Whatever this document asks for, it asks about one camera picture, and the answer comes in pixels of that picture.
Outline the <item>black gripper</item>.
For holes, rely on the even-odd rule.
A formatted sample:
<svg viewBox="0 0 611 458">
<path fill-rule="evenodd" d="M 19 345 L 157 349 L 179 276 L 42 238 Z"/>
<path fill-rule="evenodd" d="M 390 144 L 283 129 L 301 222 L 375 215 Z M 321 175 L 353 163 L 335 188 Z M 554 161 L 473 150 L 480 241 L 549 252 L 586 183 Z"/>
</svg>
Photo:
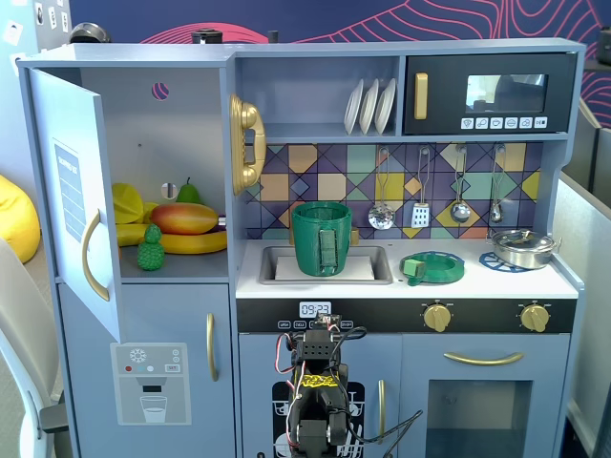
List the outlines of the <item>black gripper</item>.
<svg viewBox="0 0 611 458">
<path fill-rule="evenodd" d="M 341 361 L 345 336 L 326 329 L 296 333 L 296 368 L 305 371 L 347 371 Z"/>
</svg>

